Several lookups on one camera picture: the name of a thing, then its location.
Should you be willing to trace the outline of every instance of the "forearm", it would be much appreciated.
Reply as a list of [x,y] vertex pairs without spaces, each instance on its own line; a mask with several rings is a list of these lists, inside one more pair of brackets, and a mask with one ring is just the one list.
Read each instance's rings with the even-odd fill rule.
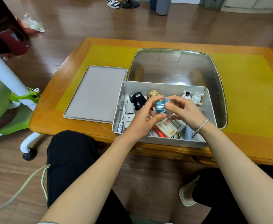
[[41,221],[95,223],[122,163],[135,142],[123,135],[52,204]]
[[273,179],[254,164],[212,123],[201,135],[249,223],[273,223]]

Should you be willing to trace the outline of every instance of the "black pants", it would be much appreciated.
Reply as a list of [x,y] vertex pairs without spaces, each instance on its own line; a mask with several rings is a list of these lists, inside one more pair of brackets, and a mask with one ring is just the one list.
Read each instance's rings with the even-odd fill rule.
[[[74,131],[63,131],[53,136],[47,149],[47,164],[51,165],[47,174],[48,207],[99,158],[94,144],[95,141],[87,135]],[[273,166],[259,167],[273,178]],[[227,215],[233,222],[247,223],[217,168],[207,169],[201,173],[193,192],[193,199],[212,208],[203,221],[204,224],[227,223]],[[110,191],[96,223],[132,223],[113,190]]]

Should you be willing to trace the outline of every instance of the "storage box lid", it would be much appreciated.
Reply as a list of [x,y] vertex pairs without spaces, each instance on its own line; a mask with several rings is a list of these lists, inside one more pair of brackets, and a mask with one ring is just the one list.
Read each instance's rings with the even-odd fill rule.
[[126,76],[126,68],[90,65],[64,112],[64,118],[112,123]]

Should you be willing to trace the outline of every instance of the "left hand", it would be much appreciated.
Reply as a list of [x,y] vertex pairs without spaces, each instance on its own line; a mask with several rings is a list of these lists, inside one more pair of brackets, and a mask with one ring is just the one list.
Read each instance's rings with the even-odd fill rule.
[[131,124],[123,133],[123,136],[128,137],[136,143],[139,139],[145,137],[155,124],[166,118],[167,115],[165,113],[160,113],[156,116],[151,115],[153,116],[151,119],[149,117],[149,113],[153,113],[151,110],[153,103],[162,98],[163,96],[154,96],[149,98],[146,104],[138,110],[136,116],[131,121]]

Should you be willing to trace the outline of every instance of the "cord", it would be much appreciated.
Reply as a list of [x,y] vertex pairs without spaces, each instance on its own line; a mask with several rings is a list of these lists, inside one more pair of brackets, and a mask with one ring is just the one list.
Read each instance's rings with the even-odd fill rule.
[[2,204],[0,206],[0,210],[2,210],[3,208],[7,207],[9,204],[11,204],[16,198],[19,197],[19,195],[21,194],[21,192],[24,190],[24,188],[28,185],[28,183],[31,181],[31,179],[41,170],[43,170],[43,173],[42,173],[42,177],[41,177],[41,186],[42,186],[42,189],[43,189],[43,192],[44,192],[44,195],[45,195],[45,198],[47,200],[47,192],[45,190],[45,187],[44,187],[44,184],[43,184],[43,179],[44,179],[44,175],[45,175],[45,170],[47,168],[50,167],[50,164],[44,166],[44,167],[41,167],[39,168],[37,171],[35,171],[27,180],[26,182],[23,184],[23,186],[20,188],[20,190],[10,199],[8,200],[6,203]]

